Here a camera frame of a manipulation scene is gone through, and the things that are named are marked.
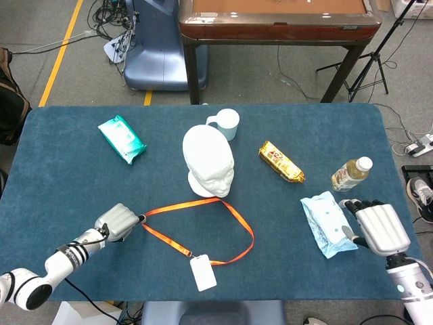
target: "blue tablecloth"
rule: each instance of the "blue tablecloth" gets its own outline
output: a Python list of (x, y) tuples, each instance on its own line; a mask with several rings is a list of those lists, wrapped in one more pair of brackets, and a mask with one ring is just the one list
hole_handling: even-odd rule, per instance
[[(135, 213), (198, 197), (187, 182), (182, 139), (227, 106), (48, 107), (30, 113), (0, 201), (0, 273), (44, 262), (118, 202)], [(390, 202), (420, 249), (380, 112), (367, 104), (230, 106), (240, 114), (230, 142), (235, 178), (225, 200), (248, 221), (256, 245), (240, 261), (214, 267), (218, 285), (198, 292), (189, 260), (142, 227), (107, 243), (70, 279), (94, 300), (393, 299), (386, 261), (365, 248), (327, 260), (317, 248), (300, 199), (330, 190), (331, 174), (350, 158), (369, 156), (371, 175), (342, 198)], [(147, 150), (130, 166), (97, 126), (122, 115)], [(306, 175), (288, 183), (258, 157), (272, 141)], [(348, 213), (355, 231), (358, 227)], [(222, 204), (157, 215), (157, 230), (195, 255), (227, 260), (250, 236)], [(64, 282), (54, 300), (82, 300)]]

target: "bottle cap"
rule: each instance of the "bottle cap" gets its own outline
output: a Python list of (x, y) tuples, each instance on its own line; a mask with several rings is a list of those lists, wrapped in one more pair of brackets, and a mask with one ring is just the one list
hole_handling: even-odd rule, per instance
[(373, 161), (368, 157), (360, 157), (355, 163), (360, 171), (369, 171), (373, 166)]

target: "teal wet wipes pack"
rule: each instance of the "teal wet wipes pack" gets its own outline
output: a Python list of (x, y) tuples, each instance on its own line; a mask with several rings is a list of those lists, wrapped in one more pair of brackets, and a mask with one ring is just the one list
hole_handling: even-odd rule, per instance
[(343, 225), (350, 226), (331, 192), (303, 198), (301, 203), (317, 246), (327, 259), (338, 252), (358, 249), (342, 231)]
[(146, 150), (146, 145), (120, 115), (101, 124), (98, 129), (115, 151), (130, 165), (134, 157)]

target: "orange lanyard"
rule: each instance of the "orange lanyard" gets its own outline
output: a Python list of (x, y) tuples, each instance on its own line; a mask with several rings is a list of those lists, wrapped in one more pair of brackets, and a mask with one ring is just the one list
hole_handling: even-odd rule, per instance
[[(248, 252), (251, 251), (252, 247), (254, 246), (254, 232), (252, 231), (250, 225), (248, 225), (248, 223), (245, 221), (245, 219), (229, 203), (221, 200), (220, 198), (207, 198), (205, 200), (184, 202), (184, 203), (179, 203), (179, 204), (174, 204), (174, 205), (168, 205), (167, 207), (154, 209), (152, 211), (145, 213), (145, 216), (146, 216), (146, 218), (148, 218), (151, 215), (157, 215), (158, 213), (169, 212), (169, 211), (180, 210), (180, 209), (186, 209), (186, 208), (192, 208), (192, 207), (196, 207), (198, 205), (209, 204), (209, 203), (214, 203), (214, 202), (218, 202), (218, 201), (221, 201), (229, 209), (231, 214), (236, 218), (236, 220), (239, 221), (239, 223), (242, 225), (242, 227), (245, 228), (245, 230), (251, 235), (251, 238), (252, 238), (251, 245), (246, 250), (244, 250), (241, 254), (239, 254), (235, 258), (231, 259), (230, 261), (227, 261), (227, 262), (210, 261), (211, 265), (225, 265), (225, 264), (233, 263), (233, 262), (240, 260), (242, 257), (247, 255)], [(148, 225), (146, 225), (144, 223), (142, 223), (141, 225), (149, 233), (151, 233), (155, 237), (161, 239), (163, 242), (169, 244), (174, 249), (176, 249), (177, 251), (184, 254), (186, 257), (193, 257), (192, 252), (188, 248), (183, 247), (179, 243), (175, 242), (173, 239), (167, 237), (166, 235), (164, 235), (160, 232), (157, 232), (155, 229), (152, 229), (151, 227), (149, 227)]]

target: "plastic bottle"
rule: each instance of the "plastic bottle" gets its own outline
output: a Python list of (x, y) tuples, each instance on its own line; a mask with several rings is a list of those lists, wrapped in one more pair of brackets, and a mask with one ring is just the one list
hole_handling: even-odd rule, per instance
[(368, 157), (352, 159), (346, 162), (331, 176), (331, 184), (334, 191), (346, 192), (367, 178), (373, 161)]

